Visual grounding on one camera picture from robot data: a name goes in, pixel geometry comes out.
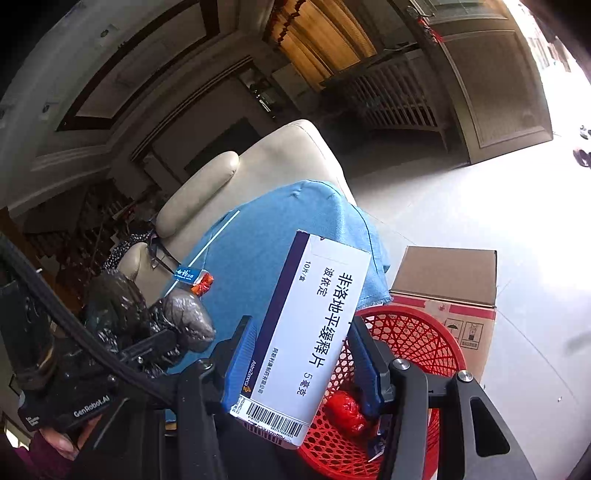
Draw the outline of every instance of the blue gripper pad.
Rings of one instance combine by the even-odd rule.
[[[242,332],[242,336],[232,356],[232,360],[230,360],[230,365],[226,373],[221,402],[222,408],[226,412],[229,412],[238,401],[240,392],[242,391],[242,384],[246,378],[252,354],[255,350],[255,343],[256,322],[250,319],[244,328],[244,332]]]
[[[369,356],[364,341],[362,340],[363,333],[359,332],[362,328],[367,333],[369,340],[374,340],[370,337],[367,327],[365,326],[361,317],[355,317],[349,328],[347,340],[349,341],[349,349],[353,355],[353,362],[355,363],[355,385],[357,385],[362,392],[361,399],[361,413],[367,418],[374,419],[379,417],[383,407],[384,399],[380,395],[380,377],[378,371]]]

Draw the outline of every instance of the blue towel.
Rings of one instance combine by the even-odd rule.
[[[217,330],[216,341],[230,338],[243,315],[251,315],[260,330],[296,230],[370,252],[373,260],[357,308],[390,302],[387,253],[368,215],[331,184],[320,181],[280,187],[228,212],[203,235],[183,265],[195,258],[236,210],[240,210],[237,217],[193,265],[214,278],[202,302]],[[189,352],[170,373],[208,357],[212,349],[213,345],[203,353]]]

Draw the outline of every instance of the white floor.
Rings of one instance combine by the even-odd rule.
[[[427,154],[348,179],[391,254],[390,282],[407,245],[498,251],[482,384],[538,480],[565,479],[591,442],[591,170],[571,153],[591,150],[578,136],[591,112],[581,75],[543,73],[552,142],[466,167]],[[381,154],[395,158],[391,147]]]

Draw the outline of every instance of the wooden door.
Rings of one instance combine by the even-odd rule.
[[[552,140],[526,39],[499,0],[388,0],[447,89],[471,163]]]

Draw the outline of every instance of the ceiling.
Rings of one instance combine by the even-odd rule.
[[[68,2],[57,4],[65,10]],[[0,100],[0,207],[19,215],[106,176],[141,129],[141,112],[165,88],[174,91],[183,68],[195,71],[237,35],[260,39],[271,7],[272,0],[82,0],[55,24],[46,19]]]

